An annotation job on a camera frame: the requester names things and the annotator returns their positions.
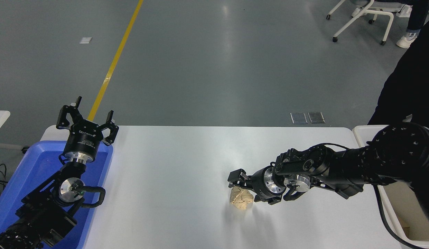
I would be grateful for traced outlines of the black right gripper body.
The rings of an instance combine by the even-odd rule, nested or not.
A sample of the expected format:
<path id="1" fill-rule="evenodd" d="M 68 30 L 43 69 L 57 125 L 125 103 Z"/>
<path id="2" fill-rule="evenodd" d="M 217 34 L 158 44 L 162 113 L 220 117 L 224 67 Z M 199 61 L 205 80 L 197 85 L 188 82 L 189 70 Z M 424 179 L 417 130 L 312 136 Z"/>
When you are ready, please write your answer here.
<path id="1" fill-rule="evenodd" d="M 270 199 L 272 198 L 271 192 L 268 190 L 265 181 L 264 181 L 264 175 L 265 172 L 270 167 L 265 167 L 263 169 L 258 170 L 255 172 L 251 177 L 251 183 L 252 183 L 252 190 L 257 194 L 261 199 Z"/>

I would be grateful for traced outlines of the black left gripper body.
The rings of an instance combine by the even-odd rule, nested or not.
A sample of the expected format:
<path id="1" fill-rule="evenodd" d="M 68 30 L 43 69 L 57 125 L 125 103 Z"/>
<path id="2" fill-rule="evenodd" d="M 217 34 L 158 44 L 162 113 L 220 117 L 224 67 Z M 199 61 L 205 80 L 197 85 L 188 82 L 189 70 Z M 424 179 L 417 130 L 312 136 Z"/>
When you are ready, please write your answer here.
<path id="1" fill-rule="evenodd" d="M 74 123 L 69 129 L 69 137 L 64 148 L 64 157 L 73 153 L 96 157 L 103 134 L 99 125 L 88 120 Z"/>

